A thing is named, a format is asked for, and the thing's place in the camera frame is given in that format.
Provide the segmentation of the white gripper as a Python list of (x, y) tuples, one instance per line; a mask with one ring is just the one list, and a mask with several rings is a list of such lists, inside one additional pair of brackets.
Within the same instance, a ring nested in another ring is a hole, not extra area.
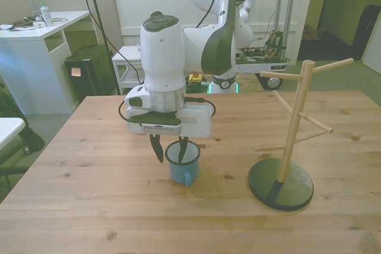
[(206, 138), (211, 133), (210, 106), (185, 106), (176, 112), (157, 112), (129, 107), (125, 112), (126, 126), (134, 133), (150, 134), (151, 146), (162, 164), (164, 151), (160, 135), (180, 136), (178, 162), (181, 164), (188, 146), (188, 137)]

